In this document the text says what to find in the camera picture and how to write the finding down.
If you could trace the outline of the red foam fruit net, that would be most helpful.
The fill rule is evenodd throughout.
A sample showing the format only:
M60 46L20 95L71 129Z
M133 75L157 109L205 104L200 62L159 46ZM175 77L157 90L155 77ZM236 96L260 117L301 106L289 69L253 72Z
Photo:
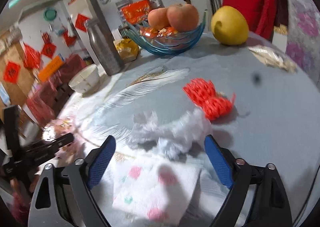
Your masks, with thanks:
M205 117L211 122L231 113L236 99L233 93L231 99L217 92L211 80L194 78L185 84L183 91L188 98L202 109Z

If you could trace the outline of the pink floral plastic wrapper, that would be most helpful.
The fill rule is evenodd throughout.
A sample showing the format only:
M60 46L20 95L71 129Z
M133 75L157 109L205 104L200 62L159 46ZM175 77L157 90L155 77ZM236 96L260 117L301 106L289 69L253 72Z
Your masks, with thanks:
M61 163L70 164L83 154L85 141L75 126L75 116L67 116L51 120L43 129L42 139L53 141L67 133L72 133L74 141L71 144L60 148L56 153L56 158Z

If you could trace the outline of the red covered side table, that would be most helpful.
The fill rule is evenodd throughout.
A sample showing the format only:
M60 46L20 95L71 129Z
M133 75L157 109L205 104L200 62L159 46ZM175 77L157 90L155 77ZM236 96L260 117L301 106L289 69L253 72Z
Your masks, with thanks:
M70 55L64 64L27 98L26 106L40 126L45 126L50 120L56 118L53 108L59 87L64 84L68 86L69 81L86 66L87 64L79 55Z

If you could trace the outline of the orange cardboard box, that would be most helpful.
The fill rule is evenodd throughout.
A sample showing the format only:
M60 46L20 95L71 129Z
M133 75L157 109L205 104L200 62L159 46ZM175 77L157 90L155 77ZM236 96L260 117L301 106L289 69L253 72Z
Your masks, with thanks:
M45 82L50 78L63 64L65 59L58 54L55 56L37 75L40 82Z

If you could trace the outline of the white ceramic bowl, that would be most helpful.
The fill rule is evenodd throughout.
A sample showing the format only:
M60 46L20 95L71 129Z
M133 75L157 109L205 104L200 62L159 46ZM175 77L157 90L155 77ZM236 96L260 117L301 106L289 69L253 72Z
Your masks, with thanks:
M69 87L77 93L86 93L99 83L98 67L95 64L86 66L70 81Z

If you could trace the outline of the stainless steel thermos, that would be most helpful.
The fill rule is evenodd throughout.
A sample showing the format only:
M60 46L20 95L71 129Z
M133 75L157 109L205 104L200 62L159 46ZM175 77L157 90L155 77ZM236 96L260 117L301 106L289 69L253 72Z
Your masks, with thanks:
M105 22L97 18L84 23L91 48L108 76L121 72L124 63L113 43L113 36Z

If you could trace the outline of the blue glass fruit bowl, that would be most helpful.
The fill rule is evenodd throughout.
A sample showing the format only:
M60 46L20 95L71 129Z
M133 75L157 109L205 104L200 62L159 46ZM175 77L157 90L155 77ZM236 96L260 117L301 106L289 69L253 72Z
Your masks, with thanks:
M162 33L162 37L147 37L140 33L141 29L148 29L150 27L145 20L137 25L125 23L124 26L119 28L119 31L123 36L130 38L139 47L147 50L151 54L158 56L179 55L190 50L200 40L200 37L206 28L207 12L208 10L204 11L198 27L188 32L169 32Z

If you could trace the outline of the yellow pomelo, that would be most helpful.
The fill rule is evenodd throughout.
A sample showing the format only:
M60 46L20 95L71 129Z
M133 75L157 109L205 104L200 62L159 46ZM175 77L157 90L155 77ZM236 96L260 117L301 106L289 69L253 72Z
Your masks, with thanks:
M210 28L221 44L236 46L248 39L249 27L244 16L231 6L222 6L212 16Z

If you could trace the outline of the right red apple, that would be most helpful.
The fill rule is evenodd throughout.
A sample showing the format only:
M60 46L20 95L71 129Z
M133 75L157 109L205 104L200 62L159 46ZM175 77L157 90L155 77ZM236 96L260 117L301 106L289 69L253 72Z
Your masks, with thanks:
M176 4L168 7L167 18L169 24L178 32L188 32L197 28L199 13L191 4Z

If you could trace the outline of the red apple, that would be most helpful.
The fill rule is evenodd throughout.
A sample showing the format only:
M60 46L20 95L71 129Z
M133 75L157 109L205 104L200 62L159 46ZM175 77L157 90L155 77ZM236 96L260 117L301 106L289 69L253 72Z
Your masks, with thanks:
M167 18L169 24L178 32L188 32L197 28L199 13L191 4L176 4L168 7Z
M158 8L148 14L149 25L156 30L161 30L170 26L167 18L167 8Z

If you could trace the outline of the left red apple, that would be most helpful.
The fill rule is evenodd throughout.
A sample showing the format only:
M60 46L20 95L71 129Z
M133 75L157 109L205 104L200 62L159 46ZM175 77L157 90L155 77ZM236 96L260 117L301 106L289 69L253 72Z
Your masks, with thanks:
M149 25L156 30L161 30L170 26L167 18L167 8L158 8L148 14Z

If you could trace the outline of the red cushion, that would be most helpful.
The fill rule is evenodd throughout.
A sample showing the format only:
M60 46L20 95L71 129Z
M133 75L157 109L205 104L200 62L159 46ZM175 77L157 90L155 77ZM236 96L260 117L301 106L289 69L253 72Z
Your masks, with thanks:
M223 0L222 4L237 9L251 32L265 39L271 37L277 12L276 0Z

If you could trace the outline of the red gift box on shelf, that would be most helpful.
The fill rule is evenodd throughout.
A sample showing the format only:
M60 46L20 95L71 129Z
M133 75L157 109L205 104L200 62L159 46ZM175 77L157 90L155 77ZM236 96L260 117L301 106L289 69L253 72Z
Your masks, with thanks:
M135 25L148 18L150 11L152 11L152 6L150 0L141 0L122 7L121 11L126 21Z

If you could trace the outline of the white refrigerator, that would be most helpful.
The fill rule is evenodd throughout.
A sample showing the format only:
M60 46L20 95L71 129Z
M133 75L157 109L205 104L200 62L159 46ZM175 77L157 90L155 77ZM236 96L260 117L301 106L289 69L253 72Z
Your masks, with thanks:
M83 46L88 51L93 62L99 65L100 62L91 47L86 28L86 24L92 20L99 20L101 24L106 24L105 17L97 0L71 0L66 4L66 9Z

